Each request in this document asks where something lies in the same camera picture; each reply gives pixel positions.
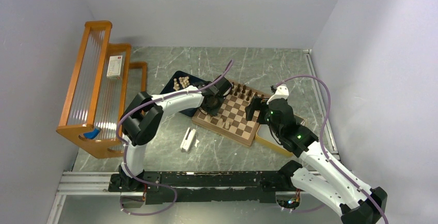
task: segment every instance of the dark blue container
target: dark blue container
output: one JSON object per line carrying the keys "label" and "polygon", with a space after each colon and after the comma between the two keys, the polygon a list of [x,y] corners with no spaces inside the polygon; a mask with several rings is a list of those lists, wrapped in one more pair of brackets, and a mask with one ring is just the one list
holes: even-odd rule
{"label": "dark blue container", "polygon": [[[170,93],[170,92],[174,92],[174,78],[176,78],[178,80],[179,77],[189,77],[189,82],[190,85],[196,83],[196,82],[203,82],[206,83],[206,81],[204,81],[203,79],[200,79],[198,77],[195,77],[193,75],[190,75],[188,73],[185,73],[183,71],[176,71],[172,78],[170,78],[169,82],[167,82],[167,84],[164,86],[163,90],[160,92],[160,94],[166,94],[166,93]],[[180,111],[180,113],[188,116],[188,117],[192,117],[195,115],[197,108],[191,108],[191,109],[185,109]]]}

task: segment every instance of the blue object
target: blue object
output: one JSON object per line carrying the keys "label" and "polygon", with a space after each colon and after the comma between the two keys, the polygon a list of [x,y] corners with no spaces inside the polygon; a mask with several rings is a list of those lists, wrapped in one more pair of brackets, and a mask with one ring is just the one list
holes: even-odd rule
{"label": "blue object", "polygon": [[94,139],[101,131],[102,129],[99,127],[96,127],[93,131],[84,133],[84,137],[87,139]]}
{"label": "blue object", "polygon": [[[170,92],[174,92],[174,78],[176,78],[178,80],[179,77],[189,77],[189,81],[190,81],[190,85],[196,83],[196,82],[203,82],[206,83],[206,81],[204,81],[203,79],[200,79],[198,77],[195,77],[193,75],[190,75],[186,72],[183,71],[176,71],[172,77],[170,78],[169,82],[167,83],[167,85],[164,86],[163,90],[160,92],[160,94],[166,94],[166,93],[170,93]],[[181,114],[184,114],[188,117],[192,117],[195,115],[197,108],[191,108],[191,109],[185,109],[180,111]]]}

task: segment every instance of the wooden chessboard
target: wooden chessboard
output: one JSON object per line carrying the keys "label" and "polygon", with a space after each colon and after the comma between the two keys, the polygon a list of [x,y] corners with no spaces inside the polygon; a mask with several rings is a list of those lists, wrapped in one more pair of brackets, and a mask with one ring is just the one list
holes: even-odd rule
{"label": "wooden chessboard", "polygon": [[[245,107],[250,104],[255,94],[260,97],[263,95],[267,98],[269,98],[270,95],[246,86],[245,93],[243,93],[243,84],[231,80],[228,81],[233,83],[234,87],[230,94],[226,96],[217,116],[207,117],[207,115],[198,109],[192,118],[192,122],[249,147],[253,143],[260,125],[256,122],[259,111],[254,112],[251,121],[246,121]],[[228,129],[225,128],[226,122],[229,122]]]}

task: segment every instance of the marble table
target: marble table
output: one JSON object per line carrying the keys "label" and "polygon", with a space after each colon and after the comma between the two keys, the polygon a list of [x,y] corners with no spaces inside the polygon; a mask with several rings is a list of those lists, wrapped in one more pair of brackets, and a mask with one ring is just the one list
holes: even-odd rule
{"label": "marble table", "polygon": [[[291,75],[310,74],[309,62],[302,50],[229,47],[134,47],[131,61],[148,63],[147,91],[159,94],[175,71],[184,71],[211,81],[223,72],[230,59],[234,66],[227,78],[270,92],[270,86]],[[127,104],[140,89],[140,72],[130,73]],[[296,115],[319,133],[323,114],[312,80],[297,79],[287,83]],[[197,129],[199,144],[187,153],[180,151],[187,127]],[[324,144],[333,150],[332,135]],[[183,114],[173,114],[162,121],[156,138],[148,143],[144,160],[150,171],[237,171],[278,170],[291,158],[254,142],[250,148],[198,127]],[[73,171],[116,171],[121,158],[96,159],[80,150]]]}

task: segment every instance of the wall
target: wall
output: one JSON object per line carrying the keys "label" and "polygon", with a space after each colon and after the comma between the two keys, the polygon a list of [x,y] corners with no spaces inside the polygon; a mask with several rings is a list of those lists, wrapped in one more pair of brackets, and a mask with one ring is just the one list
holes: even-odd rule
{"label": "wall", "polygon": [[342,160],[390,223],[438,218],[437,20],[438,0],[339,0],[312,52]]}
{"label": "wall", "polygon": [[313,46],[337,0],[87,0],[112,41],[150,46]]}
{"label": "wall", "polygon": [[46,223],[77,147],[59,122],[84,23],[83,0],[0,0],[1,223]]}

